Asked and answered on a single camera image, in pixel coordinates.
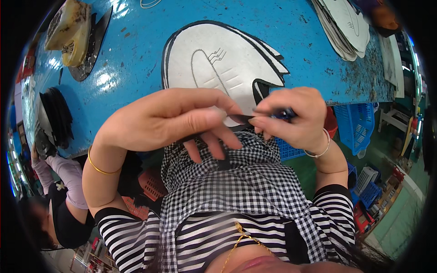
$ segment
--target checkered cloth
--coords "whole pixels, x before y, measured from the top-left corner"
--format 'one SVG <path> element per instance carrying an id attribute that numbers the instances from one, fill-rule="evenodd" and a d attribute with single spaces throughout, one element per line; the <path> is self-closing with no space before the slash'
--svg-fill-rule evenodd
<path id="1" fill-rule="evenodd" d="M 194 163 L 183 145 L 165 148 L 161 175 L 169 194 L 162 202 L 160 266 L 177 272 L 178 227 L 190 215 L 208 211 L 272 214 L 293 220 L 308 247 L 310 262 L 326 260 L 309 206 L 294 170 L 281 165 L 279 148 L 251 131 L 236 133 L 240 150 L 226 149 L 231 168 L 218 170 L 206 144 L 197 141 L 202 164 Z"/>

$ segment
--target face mask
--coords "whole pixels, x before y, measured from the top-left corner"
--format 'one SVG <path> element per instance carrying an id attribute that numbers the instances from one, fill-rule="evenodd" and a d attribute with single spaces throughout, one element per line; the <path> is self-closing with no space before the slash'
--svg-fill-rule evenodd
<path id="1" fill-rule="evenodd" d="M 48 200 L 48 198 L 34 195 L 34 196 L 29 198 L 29 201 L 38 203 L 38 204 L 42 205 L 43 207 L 45 207 L 47 210 L 49 209 L 49 202 L 50 201 Z"/>

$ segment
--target blue table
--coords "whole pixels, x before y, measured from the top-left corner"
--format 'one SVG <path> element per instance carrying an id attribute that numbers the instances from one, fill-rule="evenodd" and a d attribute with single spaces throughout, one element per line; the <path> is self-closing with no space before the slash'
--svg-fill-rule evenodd
<path id="1" fill-rule="evenodd" d="M 73 117 L 74 140 L 59 150 L 64 157 L 84 154 L 104 121 L 117 109 L 162 89 L 161 58 L 167 39 L 199 20 L 220 21 L 257 36 L 279 51 L 290 71 L 286 87 L 311 86 L 329 105 L 383 102 L 393 99 L 384 80 L 378 37 L 370 27 L 366 56 L 343 61 L 333 50 L 310 1 L 162 0 L 142 9 L 138 0 L 85 0 L 97 21 L 112 5 L 113 14 L 93 71 L 75 81 L 63 67 L 60 51 L 44 51 L 45 33 L 36 51 L 33 91 L 23 92 L 26 136 L 34 141 L 34 93 L 57 87 Z"/>

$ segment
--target silver bracelet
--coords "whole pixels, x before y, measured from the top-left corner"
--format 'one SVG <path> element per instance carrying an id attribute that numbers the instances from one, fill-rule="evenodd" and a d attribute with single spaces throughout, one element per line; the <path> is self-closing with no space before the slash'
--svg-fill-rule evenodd
<path id="1" fill-rule="evenodd" d="M 327 137 L 328 137 L 328 147 L 327 147 L 326 150 L 325 150 L 323 153 L 321 153 L 320 155 L 315 155 L 315 154 L 312 153 L 312 152 L 307 152 L 306 150 L 303 150 L 307 156 L 309 156 L 309 157 L 313 157 L 313 158 L 319 158 L 319 157 L 323 156 L 323 154 L 325 154 L 325 152 L 329 149 L 329 145 L 331 144 L 331 137 L 329 136 L 329 133 L 328 133 L 328 131 L 327 131 L 325 128 L 323 128 L 323 131 L 325 132 L 325 134 L 326 134 Z"/>

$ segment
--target black and white striped shirt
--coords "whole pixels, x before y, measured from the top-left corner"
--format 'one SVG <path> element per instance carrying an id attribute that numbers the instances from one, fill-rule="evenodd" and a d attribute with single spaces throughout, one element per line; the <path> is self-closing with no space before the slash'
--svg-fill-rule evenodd
<path id="1" fill-rule="evenodd" d="M 309 203 L 329 260 L 347 263 L 350 259 L 345 246 L 355 242 L 350 192 L 340 185 L 328 185 Z M 142 272 L 150 264 L 160 237 L 156 214 L 150 211 L 148 219 L 142 221 L 128 212 L 105 208 L 95 219 L 121 272 Z M 177 229 L 178 271 L 204 272 L 215 257 L 231 249 L 240 236 L 235 221 L 281 260 L 308 263 L 305 242 L 293 222 L 273 215 L 212 212 L 193 214 Z M 253 243 L 244 238 L 238 247 Z"/>

